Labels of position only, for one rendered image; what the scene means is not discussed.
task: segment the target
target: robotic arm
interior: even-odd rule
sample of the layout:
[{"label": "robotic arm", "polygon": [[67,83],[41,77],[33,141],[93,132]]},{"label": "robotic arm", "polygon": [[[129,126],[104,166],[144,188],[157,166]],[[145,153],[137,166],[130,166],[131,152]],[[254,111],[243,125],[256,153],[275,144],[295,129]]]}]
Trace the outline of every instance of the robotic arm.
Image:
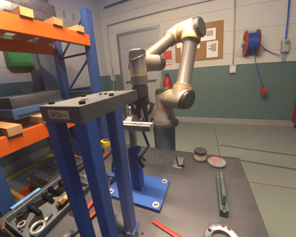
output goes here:
[{"label": "robotic arm", "polygon": [[[204,20],[200,16],[196,16],[174,25],[149,49],[138,48],[129,51],[131,82],[133,89],[137,90],[138,96],[138,101],[131,105],[132,111],[140,118],[141,110],[143,110],[147,121],[148,115],[152,112],[154,106],[148,97],[147,72],[163,70],[165,68],[165,58],[161,54],[169,47],[179,42],[183,43],[177,82],[173,85],[173,88],[156,90],[154,126],[156,128],[157,146],[158,140],[169,140],[169,136],[175,135],[173,129],[168,130],[178,125],[173,108],[189,109],[194,103],[195,92],[191,86],[191,78],[196,48],[201,37],[205,35],[206,26]],[[174,146],[173,144],[168,145],[160,145],[159,148],[175,150],[175,141]]]}]

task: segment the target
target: door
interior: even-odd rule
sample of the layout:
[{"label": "door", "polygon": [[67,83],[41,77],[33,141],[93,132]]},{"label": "door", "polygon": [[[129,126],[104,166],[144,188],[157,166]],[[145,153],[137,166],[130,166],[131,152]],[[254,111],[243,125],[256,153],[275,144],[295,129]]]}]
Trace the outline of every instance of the door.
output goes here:
[{"label": "door", "polygon": [[[117,35],[119,64],[125,90],[131,90],[130,72],[128,69],[128,52],[133,48],[148,49],[160,39],[158,26],[146,27]],[[155,91],[162,87],[162,72],[148,72],[149,99],[155,102]]]}]

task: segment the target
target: concrete floor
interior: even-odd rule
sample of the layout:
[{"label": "concrete floor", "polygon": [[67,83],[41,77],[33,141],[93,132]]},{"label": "concrete floor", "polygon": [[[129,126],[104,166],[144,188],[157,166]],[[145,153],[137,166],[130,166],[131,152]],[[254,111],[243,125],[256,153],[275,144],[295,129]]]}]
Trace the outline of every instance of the concrete floor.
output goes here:
[{"label": "concrete floor", "polygon": [[[147,135],[154,147],[153,133]],[[139,132],[137,140],[146,145]],[[295,128],[180,122],[176,150],[193,152],[195,147],[240,158],[269,236],[296,237]]]}]

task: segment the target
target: door frame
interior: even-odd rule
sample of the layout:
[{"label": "door frame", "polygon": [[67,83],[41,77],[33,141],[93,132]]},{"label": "door frame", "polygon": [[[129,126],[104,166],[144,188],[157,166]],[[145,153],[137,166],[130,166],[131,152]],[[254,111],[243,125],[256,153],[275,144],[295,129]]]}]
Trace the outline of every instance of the door frame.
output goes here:
[{"label": "door frame", "polygon": [[127,31],[127,32],[123,32],[123,33],[120,33],[120,34],[117,34],[116,35],[116,39],[117,39],[117,52],[118,52],[118,60],[119,60],[119,68],[120,68],[120,79],[121,79],[121,85],[122,85],[122,89],[123,90],[124,90],[124,78],[123,78],[123,68],[122,68],[122,57],[121,57],[120,47],[119,47],[119,38],[121,36],[126,36],[126,35],[130,35],[130,34],[142,32],[142,31],[153,30],[153,29],[157,29],[158,37],[160,39],[160,25],[143,27],[143,28],[140,28],[140,29],[136,29],[136,30],[132,30],[132,31]]}]

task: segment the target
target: tool tray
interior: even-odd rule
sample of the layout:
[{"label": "tool tray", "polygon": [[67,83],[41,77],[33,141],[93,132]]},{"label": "tool tray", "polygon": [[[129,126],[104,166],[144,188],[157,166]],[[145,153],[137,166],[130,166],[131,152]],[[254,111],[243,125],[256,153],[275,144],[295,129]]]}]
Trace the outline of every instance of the tool tray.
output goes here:
[{"label": "tool tray", "polygon": [[[69,202],[67,201],[59,208],[56,207],[57,201],[62,198],[64,195],[66,195],[65,188],[63,186],[58,185],[58,181],[61,180],[61,177],[52,182],[50,185],[45,186],[42,188],[39,192],[35,193],[35,195],[32,196],[32,198],[26,200],[24,203],[17,206],[15,209],[13,209],[13,212],[7,216],[4,220],[4,222],[7,225],[7,228],[14,234],[20,237],[32,237],[29,234],[30,227],[39,220],[44,220],[44,218],[49,214],[53,213],[53,216],[48,220],[46,227],[36,235],[36,237],[43,237],[45,236],[70,210]],[[82,188],[84,191],[84,194],[86,194],[89,191],[89,185],[87,183],[81,182]],[[48,195],[52,198],[54,198],[55,202],[53,204],[50,204],[48,201],[41,198],[41,194],[44,192],[47,192],[49,187],[53,187],[54,189],[60,190],[63,192],[62,195],[57,196],[55,194]],[[27,205],[33,202],[34,205],[39,208],[42,213],[39,216],[36,216],[32,211],[27,209]],[[15,215],[19,211],[24,211],[24,216],[17,220],[15,218]],[[17,224],[21,221],[26,220],[27,225],[22,230],[19,230],[17,228]]]}]

